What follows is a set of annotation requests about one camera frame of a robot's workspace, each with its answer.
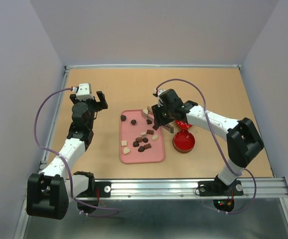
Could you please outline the metal tongs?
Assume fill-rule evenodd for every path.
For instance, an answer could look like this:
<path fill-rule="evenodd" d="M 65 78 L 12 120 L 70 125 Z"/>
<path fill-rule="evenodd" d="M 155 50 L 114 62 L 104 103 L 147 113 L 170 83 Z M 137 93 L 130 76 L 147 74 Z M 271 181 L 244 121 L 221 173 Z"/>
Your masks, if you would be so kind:
<path fill-rule="evenodd" d="M 141 116 L 153 123 L 154 130 L 163 127 L 168 132 L 174 133 L 174 127 L 171 125 L 173 119 L 168 117 L 168 115 L 163 111 L 163 107 L 157 105 L 147 107 L 147 109 L 141 111 Z"/>

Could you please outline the dark diamond chocolate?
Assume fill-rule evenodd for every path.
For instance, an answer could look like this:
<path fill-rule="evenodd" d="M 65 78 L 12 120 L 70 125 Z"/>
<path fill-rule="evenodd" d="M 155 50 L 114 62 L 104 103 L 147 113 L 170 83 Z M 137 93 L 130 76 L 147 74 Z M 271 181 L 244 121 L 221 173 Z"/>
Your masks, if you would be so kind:
<path fill-rule="evenodd" d="M 159 126 L 154 125 L 152 128 L 153 128 L 154 130 L 158 130 Z"/>

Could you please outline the brown rectangular chocolate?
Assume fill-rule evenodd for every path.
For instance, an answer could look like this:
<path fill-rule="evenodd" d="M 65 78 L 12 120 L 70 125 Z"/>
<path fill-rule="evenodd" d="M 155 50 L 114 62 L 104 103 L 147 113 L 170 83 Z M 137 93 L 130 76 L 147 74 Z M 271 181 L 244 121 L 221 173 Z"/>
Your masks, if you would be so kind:
<path fill-rule="evenodd" d="M 153 134 L 154 134 L 154 131 L 151 130 L 151 129 L 148 129 L 148 130 L 146 131 L 146 133 L 147 133 L 147 134 L 151 134 L 151 135 L 153 135 Z"/>

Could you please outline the dark round chocolate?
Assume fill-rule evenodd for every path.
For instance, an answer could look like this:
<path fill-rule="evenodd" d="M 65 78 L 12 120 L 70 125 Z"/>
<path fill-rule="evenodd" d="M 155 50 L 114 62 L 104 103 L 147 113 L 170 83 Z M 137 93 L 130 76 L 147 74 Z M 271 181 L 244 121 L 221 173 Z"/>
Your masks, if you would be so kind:
<path fill-rule="evenodd" d="M 121 115 L 121 121 L 125 121 L 127 117 L 125 115 Z"/>
<path fill-rule="evenodd" d="M 135 119 L 131 120 L 131 124 L 132 125 L 136 125 L 137 124 L 137 121 Z"/>

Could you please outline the brown oval chocolate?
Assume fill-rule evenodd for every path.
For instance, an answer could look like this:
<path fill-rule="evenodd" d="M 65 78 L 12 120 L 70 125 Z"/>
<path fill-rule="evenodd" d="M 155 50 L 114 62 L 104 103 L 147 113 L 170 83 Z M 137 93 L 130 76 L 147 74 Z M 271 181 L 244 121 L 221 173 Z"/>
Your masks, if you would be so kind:
<path fill-rule="evenodd" d="M 136 142 L 141 142 L 142 140 L 143 140 L 142 137 L 137 137 L 137 138 L 136 138 Z"/>

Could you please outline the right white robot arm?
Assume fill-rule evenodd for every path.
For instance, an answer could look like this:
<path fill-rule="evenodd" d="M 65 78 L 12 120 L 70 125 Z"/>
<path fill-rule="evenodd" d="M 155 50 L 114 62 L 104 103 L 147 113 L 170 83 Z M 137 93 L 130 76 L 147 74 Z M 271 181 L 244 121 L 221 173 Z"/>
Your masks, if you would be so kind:
<path fill-rule="evenodd" d="M 230 191 L 233 181 L 264 149 L 263 140 L 249 118 L 230 119 L 205 110 L 193 101 L 184 103 L 173 89 L 155 89 L 153 95 L 157 97 L 157 104 L 151 107 L 155 127 L 177 120 L 201 127 L 210 131 L 213 138 L 219 136 L 226 141 L 228 159 L 214 181 L 214 189 L 219 194 Z"/>

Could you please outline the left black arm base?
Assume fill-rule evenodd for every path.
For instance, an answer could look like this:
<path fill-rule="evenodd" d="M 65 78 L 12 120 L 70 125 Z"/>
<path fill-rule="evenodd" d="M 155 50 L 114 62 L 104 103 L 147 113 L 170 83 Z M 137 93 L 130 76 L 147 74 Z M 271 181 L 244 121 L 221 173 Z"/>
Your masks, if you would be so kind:
<path fill-rule="evenodd" d="M 86 200 L 84 203 L 91 204 L 93 206 L 99 206 L 101 198 L 109 198 L 111 196 L 111 182 L 95 180 L 94 174 L 91 172 L 77 171 L 74 176 L 83 176 L 88 178 L 88 189 L 77 195 L 78 198 L 96 198 L 96 200 Z"/>

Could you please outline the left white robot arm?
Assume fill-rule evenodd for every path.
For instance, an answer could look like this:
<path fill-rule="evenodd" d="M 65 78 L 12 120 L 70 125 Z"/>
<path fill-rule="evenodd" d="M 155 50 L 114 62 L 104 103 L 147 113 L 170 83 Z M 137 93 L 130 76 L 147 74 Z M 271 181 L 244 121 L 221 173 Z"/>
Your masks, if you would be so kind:
<path fill-rule="evenodd" d="M 101 91 L 96 92 L 97 100 L 92 95 L 79 95 L 76 87 L 71 91 L 72 122 L 64 145 L 59 152 L 39 145 L 55 157 L 40 173 L 31 174 L 27 181 L 26 212 L 30 216 L 61 220 L 76 196 L 81 193 L 91 196 L 95 192 L 93 173 L 71 173 L 71 167 L 89 148 L 97 113 L 106 110 L 108 104 Z"/>

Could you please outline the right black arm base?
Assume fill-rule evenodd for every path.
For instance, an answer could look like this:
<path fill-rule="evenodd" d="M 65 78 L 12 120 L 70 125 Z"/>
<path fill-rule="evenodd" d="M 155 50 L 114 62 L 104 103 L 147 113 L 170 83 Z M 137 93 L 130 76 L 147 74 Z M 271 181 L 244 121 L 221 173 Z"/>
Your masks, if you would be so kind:
<path fill-rule="evenodd" d="M 226 185 L 216 176 L 213 180 L 199 181 L 194 194 L 200 197 L 212 197 L 217 210 L 231 213 L 235 206 L 235 197 L 243 196 L 244 191 L 239 180 Z"/>

